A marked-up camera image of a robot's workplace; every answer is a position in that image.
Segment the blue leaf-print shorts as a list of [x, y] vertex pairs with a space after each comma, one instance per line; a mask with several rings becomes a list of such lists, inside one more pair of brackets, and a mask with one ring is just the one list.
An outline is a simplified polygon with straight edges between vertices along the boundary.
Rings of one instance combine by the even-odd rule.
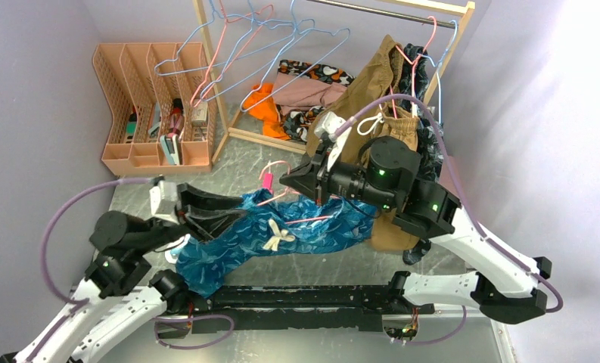
[[331, 198], [319, 206], [307, 197], [273, 200], [266, 189], [243, 195], [246, 215], [210, 242], [191, 238], [175, 263], [189, 289], [213, 295], [225, 276], [253, 257], [328, 254], [372, 235], [377, 209], [358, 200]]

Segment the peach plastic desk organizer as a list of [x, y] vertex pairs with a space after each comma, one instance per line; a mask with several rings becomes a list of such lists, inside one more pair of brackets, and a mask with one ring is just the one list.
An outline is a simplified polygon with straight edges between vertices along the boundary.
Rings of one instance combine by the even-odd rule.
[[112, 114], [101, 160], [114, 175], [212, 169], [218, 106], [192, 100], [210, 79], [202, 43], [101, 43], [92, 63]]

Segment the black orange patterned garment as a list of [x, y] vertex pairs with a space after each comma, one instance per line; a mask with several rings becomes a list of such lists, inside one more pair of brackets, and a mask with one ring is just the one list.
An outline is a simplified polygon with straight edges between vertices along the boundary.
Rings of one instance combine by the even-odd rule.
[[[298, 60], [281, 60], [278, 64], [278, 73], [316, 79], [329, 84], [339, 83], [346, 87], [350, 86], [356, 78], [341, 68], [327, 64], [311, 64]], [[292, 140], [301, 142], [307, 141], [309, 127], [317, 119], [318, 115], [329, 106], [296, 108], [283, 107], [276, 104], [280, 113], [283, 130]]]

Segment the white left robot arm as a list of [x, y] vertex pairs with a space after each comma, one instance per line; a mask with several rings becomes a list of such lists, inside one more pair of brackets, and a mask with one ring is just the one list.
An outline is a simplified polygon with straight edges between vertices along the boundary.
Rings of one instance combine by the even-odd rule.
[[218, 238], [243, 218], [240, 197], [208, 193], [187, 183], [152, 180], [151, 215], [119, 211], [99, 217], [89, 240], [96, 257], [51, 323], [3, 362], [97, 362], [115, 345], [164, 313], [190, 312], [193, 296], [173, 270], [151, 272], [146, 259], [183, 237]]

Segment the wooden clothes rack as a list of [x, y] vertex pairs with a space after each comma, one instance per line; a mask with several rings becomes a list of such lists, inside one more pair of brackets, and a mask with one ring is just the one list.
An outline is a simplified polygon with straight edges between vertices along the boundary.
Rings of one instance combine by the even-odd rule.
[[[428, 24], [434, 28], [447, 28], [454, 30], [454, 36], [449, 41], [448, 47], [446, 48], [442, 58], [441, 65], [437, 66], [437, 73], [442, 75], [446, 70], [449, 63], [449, 58], [452, 57], [459, 41], [467, 29], [468, 24], [471, 21], [473, 13], [475, 11], [475, 3], [468, 1], [465, 5], [453, 5], [445, 2], [436, 1], [394, 1], [395, 5], [400, 5], [407, 8], [420, 9], [423, 11], [431, 12], [429, 17], [420, 17], [413, 14], [402, 14], [395, 11], [385, 11], [377, 8], [370, 8], [369, 6], [355, 5], [342, 1], [320, 1], [321, 5], [327, 5], [336, 8], [344, 8], [351, 11], [364, 12], [368, 14], [374, 14], [383, 17], [391, 17], [399, 20], [407, 20], [420, 24]], [[232, 119], [226, 118], [227, 109], [224, 105], [222, 98], [223, 91], [219, 89], [219, 82], [214, 83], [210, 78], [211, 82], [209, 87], [214, 91], [214, 96], [217, 100], [217, 106], [219, 111], [220, 120], [224, 134], [221, 137], [219, 143], [215, 145], [215, 150], [210, 160], [215, 163], [222, 154], [222, 150], [225, 147], [226, 142], [230, 138], [237, 138], [245, 141], [249, 141], [255, 144], [261, 144], [268, 147], [273, 147], [279, 150], [285, 150], [296, 154], [302, 154], [305, 152], [306, 147], [295, 141], [282, 141], [279, 139], [271, 138], [265, 135], [261, 135], [255, 132], [245, 131], [234, 127], [234, 124], [241, 118], [244, 111], [239, 110], [232, 117]]]

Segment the toothbrush blister pack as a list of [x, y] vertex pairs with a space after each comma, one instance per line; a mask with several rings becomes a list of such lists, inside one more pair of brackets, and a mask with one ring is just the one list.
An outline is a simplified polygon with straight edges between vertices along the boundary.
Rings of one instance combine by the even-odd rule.
[[164, 257], [168, 263], [175, 265], [178, 261], [181, 251], [182, 251], [182, 248], [175, 248], [172, 250], [168, 250], [164, 253]]

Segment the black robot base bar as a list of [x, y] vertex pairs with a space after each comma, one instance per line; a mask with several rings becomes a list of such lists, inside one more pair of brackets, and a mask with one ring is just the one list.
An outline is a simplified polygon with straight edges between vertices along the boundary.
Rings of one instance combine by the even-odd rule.
[[317, 287], [222, 287], [202, 297], [185, 286], [160, 287], [168, 317], [181, 315], [193, 333], [221, 330], [353, 328], [381, 332], [386, 317], [431, 314], [431, 304], [416, 306], [386, 285]]

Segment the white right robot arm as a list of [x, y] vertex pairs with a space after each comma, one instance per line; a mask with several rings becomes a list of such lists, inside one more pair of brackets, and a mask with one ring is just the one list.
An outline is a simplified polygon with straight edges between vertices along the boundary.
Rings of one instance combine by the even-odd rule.
[[504, 324], [520, 324], [549, 311], [547, 294], [539, 288], [551, 274], [549, 259], [522, 256], [473, 223], [457, 196], [418, 177], [420, 155], [402, 141], [374, 138], [362, 152], [368, 155], [364, 166], [342, 162], [325, 139], [280, 182], [318, 204], [337, 196], [391, 211], [392, 224], [401, 231], [441, 246], [471, 266], [460, 275], [397, 272], [387, 293], [394, 312], [447, 304], [477, 309]]

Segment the pink plastic clip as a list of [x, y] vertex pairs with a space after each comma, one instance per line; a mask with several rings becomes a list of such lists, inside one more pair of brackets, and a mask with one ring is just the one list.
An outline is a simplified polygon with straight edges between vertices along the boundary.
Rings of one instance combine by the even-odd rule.
[[273, 174], [270, 172], [265, 172], [262, 178], [262, 188], [268, 190], [270, 193], [273, 193]]

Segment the pink wire hanger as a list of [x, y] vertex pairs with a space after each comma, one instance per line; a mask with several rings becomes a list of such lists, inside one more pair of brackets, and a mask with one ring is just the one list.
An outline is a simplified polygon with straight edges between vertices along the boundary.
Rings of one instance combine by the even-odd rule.
[[[291, 164], [288, 161], [285, 161], [285, 160], [269, 161], [262, 168], [262, 170], [260, 172], [260, 176], [259, 176], [260, 181], [262, 181], [263, 174], [265, 172], [270, 172], [273, 174], [273, 184], [274, 184], [275, 175], [274, 175], [274, 172], [272, 171], [272, 168], [277, 165], [286, 165], [287, 172], [290, 172], [290, 170], [291, 170]], [[263, 202], [261, 202], [260, 206], [263, 206], [263, 205], [269, 204], [273, 201], [276, 201], [276, 200], [286, 196], [287, 194], [298, 194], [298, 192], [294, 191], [293, 189], [291, 189], [289, 187], [284, 187], [283, 191], [281, 191], [279, 193], [275, 192], [274, 188], [273, 188], [273, 193], [270, 193], [270, 194], [272, 195], [272, 197], [269, 198], [268, 200], [264, 200]], [[289, 222], [284, 222], [284, 224], [288, 225], [288, 226], [298, 226], [298, 225], [310, 224], [310, 223], [314, 223], [314, 222], [328, 221], [329, 219], [333, 219], [333, 218], [334, 218], [334, 215], [315, 216], [315, 217], [310, 217], [310, 218], [305, 218], [305, 219], [296, 219], [296, 220], [292, 220]]]

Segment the brown hanging shorts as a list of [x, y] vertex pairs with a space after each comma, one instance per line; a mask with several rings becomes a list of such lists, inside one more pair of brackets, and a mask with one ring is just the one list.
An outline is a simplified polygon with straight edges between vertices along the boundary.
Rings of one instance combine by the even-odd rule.
[[[397, 50], [398, 47], [390, 36], [385, 36], [375, 55], [343, 95], [318, 115], [309, 127], [306, 156], [313, 157], [320, 147], [321, 139], [314, 133], [320, 116], [332, 111], [348, 119], [371, 102], [387, 95], [389, 91], [397, 90], [396, 85], [401, 79], [405, 63], [404, 57]], [[421, 155], [415, 150], [419, 121], [401, 107], [396, 111], [396, 117], [384, 114], [386, 121], [377, 132], [360, 135], [356, 128], [352, 127], [340, 155], [342, 163], [354, 164], [360, 160], [363, 165], [370, 165], [371, 170], [366, 178], [374, 202], [383, 203], [386, 197], [393, 195], [396, 192], [394, 182], [414, 182], [421, 162]], [[382, 212], [375, 220], [372, 235], [368, 239], [371, 247], [377, 251], [393, 252], [415, 247], [419, 238], [406, 233], [400, 225], [394, 224], [401, 219], [400, 209]]]

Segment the pink folded garment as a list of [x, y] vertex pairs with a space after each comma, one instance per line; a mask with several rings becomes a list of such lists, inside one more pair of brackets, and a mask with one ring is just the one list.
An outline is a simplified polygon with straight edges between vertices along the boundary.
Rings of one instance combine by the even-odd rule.
[[271, 93], [275, 104], [283, 107], [327, 107], [334, 103], [347, 87], [339, 83], [326, 83], [316, 79], [278, 73]]

